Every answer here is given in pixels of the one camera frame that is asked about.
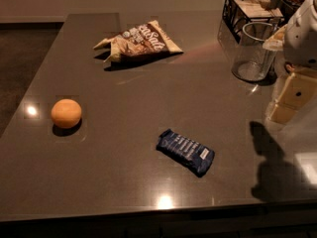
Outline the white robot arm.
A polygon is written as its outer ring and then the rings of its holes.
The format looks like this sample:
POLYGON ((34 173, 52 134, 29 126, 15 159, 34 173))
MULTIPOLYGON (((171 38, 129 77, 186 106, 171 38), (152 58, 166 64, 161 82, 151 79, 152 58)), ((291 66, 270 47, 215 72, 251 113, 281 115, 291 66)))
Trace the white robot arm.
POLYGON ((317 0, 305 0, 264 47, 277 51, 274 70, 277 80, 268 119, 285 124, 317 92, 317 0))

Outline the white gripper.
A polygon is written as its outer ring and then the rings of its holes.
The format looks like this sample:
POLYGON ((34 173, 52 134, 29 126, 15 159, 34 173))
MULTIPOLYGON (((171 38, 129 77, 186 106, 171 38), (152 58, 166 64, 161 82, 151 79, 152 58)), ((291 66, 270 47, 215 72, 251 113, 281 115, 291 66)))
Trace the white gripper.
POLYGON ((317 94, 317 70, 292 65, 278 53, 274 61, 277 80, 266 117, 275 123, 286 124, 317 94))

